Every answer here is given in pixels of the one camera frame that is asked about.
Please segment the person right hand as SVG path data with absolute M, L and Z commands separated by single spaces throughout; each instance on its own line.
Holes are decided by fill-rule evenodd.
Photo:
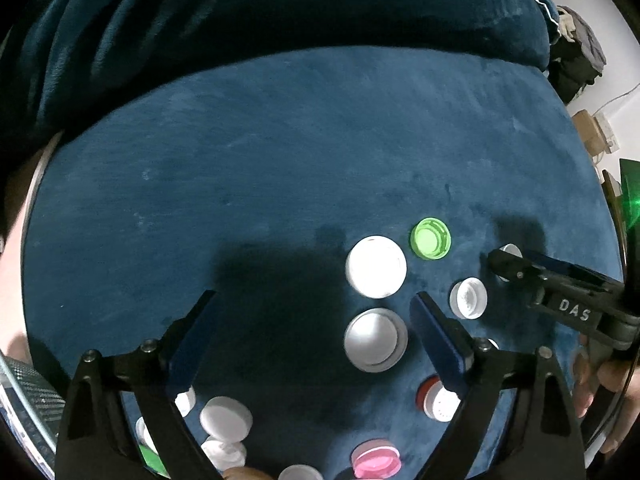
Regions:
M 582 421 L 589 466 L 598 453 L 614 455 L 639 417 L 639 357 L 580 335 L 573 377 L 574 408 Z

